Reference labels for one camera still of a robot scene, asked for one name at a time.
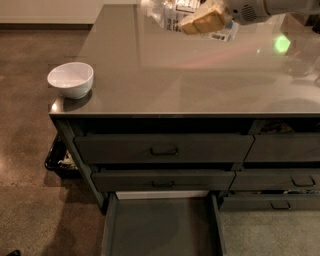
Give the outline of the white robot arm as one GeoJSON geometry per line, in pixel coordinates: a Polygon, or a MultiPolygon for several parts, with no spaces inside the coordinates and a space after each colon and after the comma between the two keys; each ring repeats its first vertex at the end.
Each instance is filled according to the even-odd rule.
{"type": "Polygon", "coordinates": [[[274,15],[320,13],[320,0],[207,0],[179,22],[187,35],[222,30],[234,21],[240,25],[265,22],[274,15]]]}

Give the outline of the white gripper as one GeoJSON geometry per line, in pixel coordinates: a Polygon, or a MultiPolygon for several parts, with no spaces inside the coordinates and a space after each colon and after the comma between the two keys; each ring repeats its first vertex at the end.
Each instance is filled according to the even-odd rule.
{"type": "Polygon", "coordinates": [[[216,7],[198,9],[183,18],[179,27],[187,35],[196,35],[222,30],[232,17],[240,25],[265,22],[269,19],[264,0],[224,0],[224,3],[228,11],[216,7]]]}

